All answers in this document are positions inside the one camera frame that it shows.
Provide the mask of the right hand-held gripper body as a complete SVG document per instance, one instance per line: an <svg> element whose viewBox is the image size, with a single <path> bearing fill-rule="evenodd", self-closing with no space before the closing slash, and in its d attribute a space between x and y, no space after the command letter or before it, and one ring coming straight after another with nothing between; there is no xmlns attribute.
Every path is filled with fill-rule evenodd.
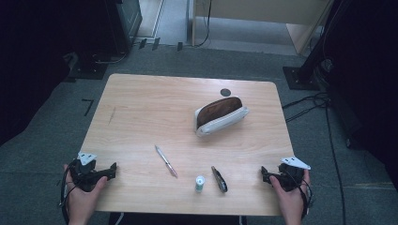
<svg viewBox="0 0 398 225"><path fill-rule="evenodd" d="M303 180L304 171L311 169L310 165L297 157L283 157L281 163L276 177L285 191L297 188Z"/></svg>

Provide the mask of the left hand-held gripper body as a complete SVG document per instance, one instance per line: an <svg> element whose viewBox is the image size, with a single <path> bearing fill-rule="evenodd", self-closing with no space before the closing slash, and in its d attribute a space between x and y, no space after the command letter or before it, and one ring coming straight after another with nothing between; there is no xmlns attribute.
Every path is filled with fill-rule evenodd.
<svg viewBox="0 0 398 225"><path fill-rule="evenodd" d="M96 155L83 152L72 161L70 175L75 186L85 192L90 192L101 177L106 176L106 171L96 171Z"/></svg>

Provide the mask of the clear silver pen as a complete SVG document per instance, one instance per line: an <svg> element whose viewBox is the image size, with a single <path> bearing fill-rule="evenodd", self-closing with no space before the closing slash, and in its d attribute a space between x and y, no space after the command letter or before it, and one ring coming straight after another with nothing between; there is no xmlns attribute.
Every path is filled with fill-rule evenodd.
<svg viewBox="0 0 398 225"><path fill-rule="evenodd" d="M178 175L176 173L176 170L173 168L173 166L171 165L171 163L169 162L169 160L167 159L167 157L163 154L163 152L161 151L161 149L155 145L155 149L158 153L158 155L162 158L162 160L164 161L166 167L168 168L169 172L171 173L171 175L175 178L178 178Z"/></svg>

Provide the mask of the white pencil case brown lining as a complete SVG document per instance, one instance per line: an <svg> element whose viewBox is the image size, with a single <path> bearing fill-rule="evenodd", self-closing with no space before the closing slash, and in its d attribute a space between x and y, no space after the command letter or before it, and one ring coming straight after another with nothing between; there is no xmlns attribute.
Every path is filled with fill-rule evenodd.
<svg viewBox="0 0 398 225"><path fill-rule="evenodd" d="M198 137L210 135L239 122L249 111L239 97L218 99L194 112L194 132Z"/></svg>

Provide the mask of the person's left hand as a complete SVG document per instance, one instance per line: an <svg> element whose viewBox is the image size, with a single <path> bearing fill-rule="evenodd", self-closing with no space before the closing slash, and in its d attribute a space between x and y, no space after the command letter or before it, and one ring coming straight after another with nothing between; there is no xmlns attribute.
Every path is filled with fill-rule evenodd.
<svg viewBox="0 0 398 225"><path fill-rule="evenodd" d="M67 173L66 182L67 192L69 194L66 200L69 225L87 225L95 212L100 193L106 186L107 177L101 177L94 189L90 192L85 192L75 187L70 172Z"/></svg>

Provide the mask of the person's right hand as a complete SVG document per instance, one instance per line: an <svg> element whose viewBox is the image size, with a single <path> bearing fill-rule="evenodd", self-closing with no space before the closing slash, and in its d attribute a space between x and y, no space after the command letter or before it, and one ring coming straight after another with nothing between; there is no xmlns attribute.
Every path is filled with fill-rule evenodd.
<svg viewBox="0 0 398 225"><path fill-rule="evenodd" d="M307 199L307 186L310 185L309 171L304 171L303 181L300 187L291 191L284 191L276 178L273 188L278 197L280 211L283 215L285 225L301 225L302 213L304 212L304 201Z"/></svg>

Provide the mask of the dark folding knife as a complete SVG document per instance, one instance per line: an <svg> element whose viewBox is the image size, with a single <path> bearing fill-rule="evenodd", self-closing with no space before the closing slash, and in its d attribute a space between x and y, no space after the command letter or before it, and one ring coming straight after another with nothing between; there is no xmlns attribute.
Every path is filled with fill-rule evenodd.
<svg viewBox="0 0 398 225"><path fill-rule="evenodd" d="M227 186L225 180L223 179L222 175L214 166L211 167L211 170L212 170L213 175L217 181L220 191L222 193L226 193L228 191L228 186Z"/></svg>

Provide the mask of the black angled floor tape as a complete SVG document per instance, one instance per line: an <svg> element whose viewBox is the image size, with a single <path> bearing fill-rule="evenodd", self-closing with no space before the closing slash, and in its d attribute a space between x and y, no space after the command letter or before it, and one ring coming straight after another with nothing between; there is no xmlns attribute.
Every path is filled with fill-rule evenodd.
<svg viewBox="0 0 398 225"><path fill-rule="evenodd" d="M88 114L90 113L90 110L94 104L94 99L87 99L87 98L82 98L82 102L86 102L88 104L86 111L84 113L84 116L88 116Z"/></svg>

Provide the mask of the black stand base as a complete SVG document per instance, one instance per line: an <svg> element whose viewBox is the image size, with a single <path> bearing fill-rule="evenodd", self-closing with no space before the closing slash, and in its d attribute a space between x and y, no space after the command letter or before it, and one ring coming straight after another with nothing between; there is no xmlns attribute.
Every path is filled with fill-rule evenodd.
<svg viewBox="0 0 398 225"><path fill-rule="evenodd" d="M87 53L70 52L64 55L64 60L69 67L69 75L66 80L70 82L77 79L102 80L107 69L107 64L95 61Z"/></svg>

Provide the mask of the black metal stand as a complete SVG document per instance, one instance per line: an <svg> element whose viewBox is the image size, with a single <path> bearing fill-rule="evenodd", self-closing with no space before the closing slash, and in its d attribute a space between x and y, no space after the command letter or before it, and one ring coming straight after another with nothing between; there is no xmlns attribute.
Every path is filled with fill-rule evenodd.
<svg viewBox="0 0 398 225"><path fill-rule="evenodd" d="M293 90L318 90L318 84L315 80L314 69L319 63L319 59L324 54L324 41L329 29L329 15L334 4L334 0L327 0L324 8L321 10L318 18L312 25L298 25L288 23L286 27L292 34L292 40L300 53L304 53L306 48L310 46L312 36L315 31L322 26L323 30L319 40L312 48L306 61L301 67L283 67L283 74L286 78L288 86Z"/></svg>

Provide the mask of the dark curtain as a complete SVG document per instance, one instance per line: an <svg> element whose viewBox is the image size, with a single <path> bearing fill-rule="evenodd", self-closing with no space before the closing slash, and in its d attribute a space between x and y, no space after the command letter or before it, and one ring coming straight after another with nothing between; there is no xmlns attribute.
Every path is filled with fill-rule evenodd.
<svg viewBox="0 0 398 225"><path fill-rule="evenodd" d="M77 25L90 0L0 0L0 146L23 132L81 56Z"/></svg>
<svg viewBox="0 0 398 225"><path fill-rule="evenodd" d="M327 81L354 117L352 140L398 191L398 0L343 0L326 36Z"/></svg>

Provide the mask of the black cabinet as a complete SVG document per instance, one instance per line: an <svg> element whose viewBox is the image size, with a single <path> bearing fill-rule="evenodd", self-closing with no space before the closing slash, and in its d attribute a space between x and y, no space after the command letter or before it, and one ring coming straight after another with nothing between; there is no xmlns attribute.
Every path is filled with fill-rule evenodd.
<svg viewBox="0 0 398 225"><path fill-rule="evenodd" d="M128 53L143 20L139 0L105 0L115 53Z"/></svg>

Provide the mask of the light wooden furniture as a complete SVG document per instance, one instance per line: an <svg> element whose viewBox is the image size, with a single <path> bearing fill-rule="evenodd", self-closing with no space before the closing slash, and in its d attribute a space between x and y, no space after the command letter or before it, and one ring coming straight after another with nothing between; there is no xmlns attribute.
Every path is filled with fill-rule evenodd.
<svg viewBox="0 0 398 225"><path fill-rule="evenodd" d="M296 52L303 54L315 30L329 16L334 0L193 0L191 45L196 18L284 23Z"/></svg>

